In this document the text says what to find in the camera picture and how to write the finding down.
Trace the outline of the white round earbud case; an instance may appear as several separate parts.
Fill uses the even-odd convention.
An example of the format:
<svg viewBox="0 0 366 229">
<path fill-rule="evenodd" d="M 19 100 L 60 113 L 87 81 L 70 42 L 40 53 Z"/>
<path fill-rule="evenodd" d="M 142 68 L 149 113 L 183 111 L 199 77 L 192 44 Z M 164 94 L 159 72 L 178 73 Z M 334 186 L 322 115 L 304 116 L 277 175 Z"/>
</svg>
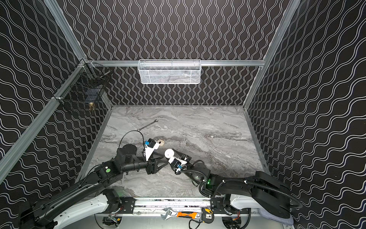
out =
<svg viewBox="0 0 366 229">
<path fill-rule="evenodd" d="M 170 159 L 174 156 L 174 150 L 173 149 L 167 149 L 165 150 L 165 158 Z"/>
</svg>

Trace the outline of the beige earbud charging case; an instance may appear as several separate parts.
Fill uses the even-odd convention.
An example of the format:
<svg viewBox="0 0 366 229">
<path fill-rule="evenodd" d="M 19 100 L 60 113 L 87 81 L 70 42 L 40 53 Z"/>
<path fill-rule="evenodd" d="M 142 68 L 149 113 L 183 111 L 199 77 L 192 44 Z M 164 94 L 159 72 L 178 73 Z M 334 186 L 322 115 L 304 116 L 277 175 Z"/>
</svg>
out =
<svg viewBox="0 0 366 229">
<path fill-rule="evenodd" d="M 157 143 L 158 143 L 161 147 L 165 144 L 165 142 L 164 142 L 162 139 L 159 139 L 159 140 L 157 141 Z"/>
</svg>

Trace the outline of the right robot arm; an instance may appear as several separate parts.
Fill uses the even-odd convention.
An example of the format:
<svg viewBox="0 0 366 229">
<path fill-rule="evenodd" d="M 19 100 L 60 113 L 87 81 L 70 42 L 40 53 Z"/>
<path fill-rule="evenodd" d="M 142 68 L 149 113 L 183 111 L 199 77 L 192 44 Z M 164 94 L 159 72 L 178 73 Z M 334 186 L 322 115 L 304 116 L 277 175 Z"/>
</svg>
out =
<svg viewBox="0 0 366 229">
<path fill-rule="evenodd" d="M 186 175 L 205 197 L 250 197 L 262 209 L 283 219 L 290 218 L 292 209 L 303 207 L 301 201 L 290 194 L 289 186 L 265 172 L 257 171 L 249 177 L 223 177 L 211 173 L 202 160 L 192 163 L 186 154 L 173 151 L 170 156 L 166 152 L 165 158 L 175 174 Z"/>
</svg>

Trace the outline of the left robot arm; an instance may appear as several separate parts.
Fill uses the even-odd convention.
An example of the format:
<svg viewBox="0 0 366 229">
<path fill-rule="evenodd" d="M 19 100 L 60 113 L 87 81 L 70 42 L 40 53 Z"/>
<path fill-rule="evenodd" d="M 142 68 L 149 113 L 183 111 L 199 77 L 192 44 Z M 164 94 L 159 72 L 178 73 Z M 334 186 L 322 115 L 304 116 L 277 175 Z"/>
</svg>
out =
<svg viewBox="0 0 366 229">
<path fill-rule="evenodd" d="M 155 174 L 168 163 L 162 155 L 146 159 L 137 156 L 137 147 L 127 144 L 118 148 L 116 156 L 96 166 L 82 180 L 47 200 L 26 202 L 20 208 L 21 229 L 61 229 L 82 218 L 97 213 L 117 212 L 121 199 L 108 187 L 124 174 L 145 170 Z"/>
</svg>

